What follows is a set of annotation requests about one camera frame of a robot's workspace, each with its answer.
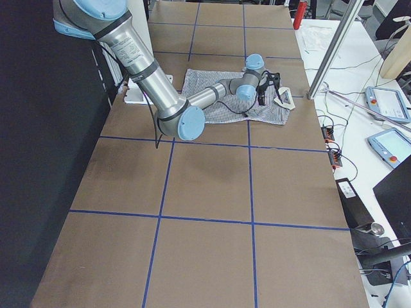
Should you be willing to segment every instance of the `dark background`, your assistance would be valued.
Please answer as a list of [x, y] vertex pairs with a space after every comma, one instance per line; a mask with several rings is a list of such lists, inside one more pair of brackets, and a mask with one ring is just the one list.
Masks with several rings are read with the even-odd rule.
[[54, 30], [52, 0], [0, 12], [0, 307], [28, 307], [116, 90], [95, 43]]

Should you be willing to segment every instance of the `blue and white control panel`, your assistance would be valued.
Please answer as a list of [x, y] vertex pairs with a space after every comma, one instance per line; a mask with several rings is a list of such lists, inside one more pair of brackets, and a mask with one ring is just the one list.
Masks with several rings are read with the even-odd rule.
[[365, 96], [368, 108], [371, 110], [398, 123], [411, 123], [411, 117], [398, 90], [367, 87]]
[[367, 138], [375, 152], [392, 168], [396, 168], [411, 155], [411, 142], [395, 128]]

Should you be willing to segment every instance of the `blue cable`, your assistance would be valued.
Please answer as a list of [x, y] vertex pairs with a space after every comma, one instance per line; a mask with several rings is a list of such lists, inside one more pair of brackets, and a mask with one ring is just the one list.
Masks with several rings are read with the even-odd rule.
[[383, 308], [386, 308], [386, 307], [387, 307], [388, 299], [390, 298], [391, 291], [392, 291], [392, 289], [394, 288], [394, 284], [396, 283], [397, 278], [399, 277], [399, 274], [401, 273], [401, 271], [403, 270], [403, 268], [404, 268], [405, 266], [407, 266], [407, 264], [410, 264], [410, 263], [411, 263], [411, 261], [408, 261], [408, 262], [404, 263], [404, 264], [401, 265], [401, 267], [397, 270], [396, 276], [394, 277], [394, 280], [392, 281], [392, 284], [391, 284], [391, 287], [390, 287], [390, 291], [388, 291], [388, 294], [387, 294], [386, 297], [385, 297], [385, 302], [383, 302]]

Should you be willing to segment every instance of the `metal rod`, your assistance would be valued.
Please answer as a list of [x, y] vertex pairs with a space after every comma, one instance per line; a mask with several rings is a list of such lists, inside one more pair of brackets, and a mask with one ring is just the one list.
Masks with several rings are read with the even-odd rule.
[[403, 257], [404, 255], [409, 255], [411, 253], [411, 243], [404, 244], [389, 250], [383, 250], [376, 255], [371, 255], [362, 260], [363, 266], [372, 266], [385, 261], [392, 260], [397, 257]]
[[396, 125], [396, 126], [398, 126], [398, 127], [401, 127], [402, 129], [404, 129], [404, 130], [406, 130], [407, 132], [411, 133], [411, 128], [409, 128], [409, 127], [407, 127], [407, 126], [405, 126], [405, 125], [402, 125], [402, 124], [400, 124], [400, 123], [397, 123], [397, 122], [395, 122], [394, 120], [390, 119], [389, 117], [386, 117], [385, 115], [379, 114], [378, 112], [375, 112], [375, 111], [373, 111], [373, 110], [371, 110], [371, 109], [368, 109], [367, 107], [361, 106], [360, 104], [358, 104], [358, 103], [356, 103], [356, 102], [354, 102], [354, 101], [351, 101], [350, 99], [347, 99], [347, 98], [345, 98], [344, 96], [342, 96], [341, 94], [339, 94], [339, 93], [337, 93], [337, 92], [334, 92], [334, 91], [332, 91], [332, 90], [329, 90], [328, 88], [326, 88], [325, 91], [328, 92], [328, 93], [330, 93], [330, 94], [332, 94], [332, 95], [334, 95], [334, 96], [336, 96], [336, 97], [338, 97], [338, 98], [340, 98], [340, 99], [343, 99], [344, 101], [347, 101], [347, 102], [350, 103], [350, 104], [353, 104], [354, 106], [357, 106], [358, 108], [361, 108], [362, 110], [365, 110], [365, 111], [368, 112], [369, 114], [372, 114], [372, 115], [374, 115], [374, 116], [376, 116], [376, 117], [379, 117], [379, 118], [381, 118], [381, 119], [384, 119], [385, 121], [387, 121], [387, 122], [389, 122], [389, 123], [391, 123], [391, 124], [393, 124], [393, 125]]
[[311, 84], [310, 90], [308, 91], [308, 98], [313, 99], [317, 95], [321, 83], [324, 81], [324, 78], [326, 77], [331, 64], [334, 62], [338, 50], [340, 49], [341, 44], [347, 36], [349, 28], [358, 15], [358, 12], [360, 11], [363, 3], [364, 0], [350, 0], [347, 11], [342, 17], [342, 20], [338, 25], [334, 37], [327, 49], [326, 55], [321, 62], [320, 68], [314, 77], [313, 83]]

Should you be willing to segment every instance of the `brown table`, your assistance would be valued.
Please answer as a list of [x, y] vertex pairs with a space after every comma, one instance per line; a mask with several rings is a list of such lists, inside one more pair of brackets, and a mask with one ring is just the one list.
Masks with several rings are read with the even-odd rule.
[[149, 28], [176, 89], [260, 53], [296, 109], [155, 149], [119, 96], [31, 306], [367, 307], [287, 8], [160, 2]]

